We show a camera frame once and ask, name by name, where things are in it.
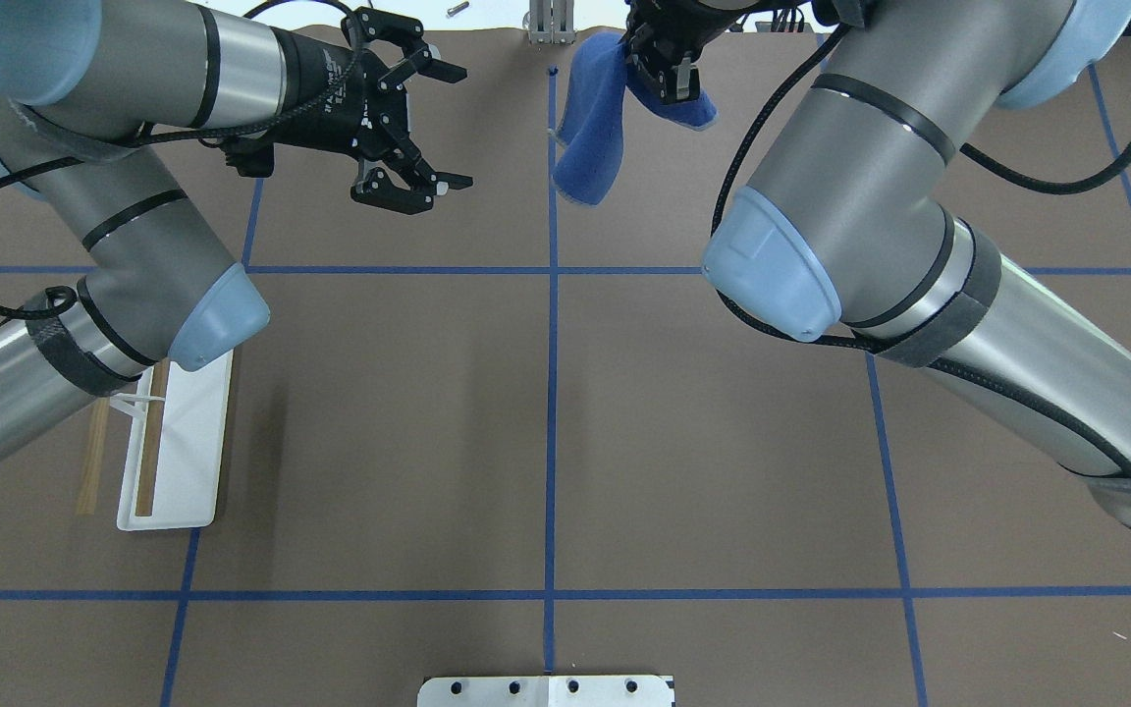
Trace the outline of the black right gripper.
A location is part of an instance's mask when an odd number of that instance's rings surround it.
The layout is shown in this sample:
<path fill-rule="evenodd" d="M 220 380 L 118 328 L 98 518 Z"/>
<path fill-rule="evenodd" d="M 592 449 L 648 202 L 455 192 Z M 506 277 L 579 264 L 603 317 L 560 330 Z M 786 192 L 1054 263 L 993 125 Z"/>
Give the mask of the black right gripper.
<path fill-rule="evenodd" d="M 625 63 L 655 106 L 700 97 L 703 48 L 749 12 L 751 1 L 628 1 Z"/>

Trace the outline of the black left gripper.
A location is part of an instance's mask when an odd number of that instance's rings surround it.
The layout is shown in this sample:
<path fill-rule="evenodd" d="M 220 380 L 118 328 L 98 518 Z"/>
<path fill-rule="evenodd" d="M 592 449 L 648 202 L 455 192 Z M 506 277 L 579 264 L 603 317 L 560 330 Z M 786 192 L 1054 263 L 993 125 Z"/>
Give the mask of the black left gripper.
<path fill-rule="evenodd" d="M 286 60 L 283 106 L 323 95 L 317 107 L 277 126 L 277 143 L 357 159 L 362 167 L 351 198 L 395 213 L 425 213 L 428 195 L 474 186 L 470 176 L 428 164 L 411 138 L 404 88 L 414 76 L 465 81 L 467 68 L 441 58 L 423 41 L 421 21 L 407 15 L 359 10 L 346 28 L 355 34 L 355 48 L 277 31 Z"/>

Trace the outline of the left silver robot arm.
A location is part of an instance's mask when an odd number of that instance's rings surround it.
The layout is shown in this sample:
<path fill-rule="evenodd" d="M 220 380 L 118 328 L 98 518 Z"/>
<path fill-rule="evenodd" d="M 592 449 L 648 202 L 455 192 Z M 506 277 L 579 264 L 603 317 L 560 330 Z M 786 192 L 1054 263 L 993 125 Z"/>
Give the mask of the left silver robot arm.
<path fill-rule="evenodd" d="M 189 1 L 0 1 L 0 190 L 49 204 L 94 267 L 0 304 L 0 462 L 161 361 L 208 365 L 270 310 L 154 146 L 202 140 L 247 178 L 275 146 L 359 161 L 359 204 L 425 213 L 470 178 L 428 165 L 414 76 L 465 80 L 418 19 L 343 9 L 346 43 Z"/>

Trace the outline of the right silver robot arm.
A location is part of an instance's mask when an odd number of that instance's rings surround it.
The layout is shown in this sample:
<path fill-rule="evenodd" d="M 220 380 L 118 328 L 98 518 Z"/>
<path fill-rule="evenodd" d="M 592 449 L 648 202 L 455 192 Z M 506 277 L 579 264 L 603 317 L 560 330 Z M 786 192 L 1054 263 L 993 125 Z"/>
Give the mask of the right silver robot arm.
<path fill-rule="evenodd" d="M 1131 1 L 815 1 L 817 77 L 722 195 L 703 276 L 778 339 L 929 371 L 1131 529 L 1131 353 L 934 201 L 993 107 L 1037 106 L 1116 44 Z"/>

